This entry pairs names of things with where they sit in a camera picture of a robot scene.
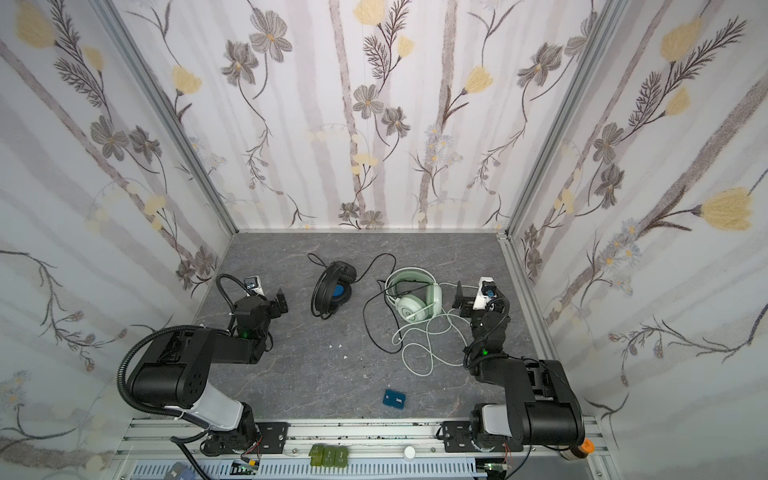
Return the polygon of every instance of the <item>headphone ear cup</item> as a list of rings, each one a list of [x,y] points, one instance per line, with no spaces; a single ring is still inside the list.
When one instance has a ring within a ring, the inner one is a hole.
[[[344,290],[338,296],[331,296],[330,305],[334,309],[334,312],[336,311],[336,308],[342,306],[344,303],[349,302],[349,299],[352,298],[352,286],[349,285],[349,283],[339,278],[339,281],[336,283],[336,285],[341,286]]]
[[[426,303],[424,300],[418,298],[416,295],[401,296],[395,301],[395,310],[400,317],[406,322],[421,322],[430,317],[429,309],[426,309]]]
[[[357,280],[357,270],[355,270],[354,266],[338,260],[333,262],[332,265],[333,264],[340,267],[339,280],[347,283],[355,283],[355,280]]]

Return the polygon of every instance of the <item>headphones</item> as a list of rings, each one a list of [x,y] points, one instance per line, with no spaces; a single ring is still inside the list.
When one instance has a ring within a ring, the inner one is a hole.
[[[354,266],[338,260],[331,262],[320,275],[312,292],[310,301],[312,315],[322,319],[333,315],[340,306],[352,298],[352,284],[356,280],[357,270]]]
[[[426,301],[411,293],[397,296],[397,284],[400,282],[417,282],[427,284]],[[384,284],[386,300],[406,322],[422,322],[442,313],[442,289],[437,279],[427,270],[416,266],[407,266],[395,270],[389,275]]]

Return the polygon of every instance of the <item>white round cap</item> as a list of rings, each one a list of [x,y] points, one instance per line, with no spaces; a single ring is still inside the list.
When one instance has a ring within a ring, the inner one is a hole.
[[[416,449],[408,445],[405,450],[402,451],[402,457],[405,460],[413,460],[416,458]]]

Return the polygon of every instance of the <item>metal corner post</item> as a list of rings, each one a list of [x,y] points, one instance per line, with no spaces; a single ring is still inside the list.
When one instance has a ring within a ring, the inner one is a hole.
[[[543,147],[536,157],[536,161],[531,171],[530,177],[525,184],[520,201],[514,207],[505,231],[506,237],[511,235],[520,227],[525,213],[531,206],[534,195],[541,183],[545,171],[549,167],[558,145],[565,134],[571,119],[576,113],[579,101],[587,90],[589,81],[600,63],[614,30],[621,20],[621,15],[630,0],[607,0],[603,7],[603,12],[598,17],[598,22],[594,26],[594,34],[590,37],[586,48],[584,49],[584,59],[578,64],[576,73],[568,85],[563,102],[558,109],[557,116],[552,122],[552,126],[547,133]]]
[[[206,198],[210,201],[210,205],[216,211],[216,215],[220,218],[230,235],[234,235],[237,233],[237,225],[221,201],[216,187],[214,187],[210,177],[208,177],[200,158],[187,139],[187,135],[184,134],[184,128],[170,109],[170,105],[167,104],[162,88],[155,81],[151,69],[141,56],[114,3],[112,3],[112,0],[88,1],[91,3],[91,7],[99,17],[110,39],[125,60],[128,69],[139,84],[139,88],[146,96],[147,102],[154,109],[163,126],[165,126],[166,132],[174,142],[175,147],[186,160],[187,166],[190,168]]]

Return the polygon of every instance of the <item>black headphones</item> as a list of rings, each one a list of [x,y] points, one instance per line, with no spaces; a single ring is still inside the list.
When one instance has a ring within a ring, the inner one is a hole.
[[[326,266],[314,253],[310,253],[320,263],[310,261],[316,265]],[[357,280],[357,270],[346,262],[335,261],[326,266],[323,274],[315,284],[310,300],[310,310],[313,316],[327,319],[333,315],[340,306],[352,298],[352,283]]]

